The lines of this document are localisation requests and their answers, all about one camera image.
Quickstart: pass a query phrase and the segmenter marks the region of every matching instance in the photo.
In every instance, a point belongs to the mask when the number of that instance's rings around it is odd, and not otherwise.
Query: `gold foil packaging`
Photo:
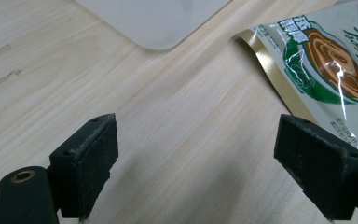
[[[358,148],[358,1],[262,24],[237,36],[290,111]]]

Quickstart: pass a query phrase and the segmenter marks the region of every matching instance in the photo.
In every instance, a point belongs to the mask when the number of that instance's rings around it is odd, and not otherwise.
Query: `wood grain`
[[[288,110],[232,36],[334,2],[234,0],[151,51],[73,0],[0,0],[0,179],[114,112],[120,154],[87,222],[328,223],[273,159]]]

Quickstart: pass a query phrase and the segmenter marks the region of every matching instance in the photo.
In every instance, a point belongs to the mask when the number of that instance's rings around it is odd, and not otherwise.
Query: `wooden table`
[[[120,154],[89,223],[329,223],[273,159],[288,110],[233,36],[335,1],[233,0],[152,51],[73,0],[0,0],[0,179],[114,112]]]

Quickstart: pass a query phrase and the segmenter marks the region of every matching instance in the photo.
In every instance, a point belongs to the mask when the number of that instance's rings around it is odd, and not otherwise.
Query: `light wood surface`
[[[288,110],[232,36],[334,3],[233,0],[151,51],[73,0],[0,0],[0,179],[116,113],[119,158],[87,223],[329,223],[273,159]]]

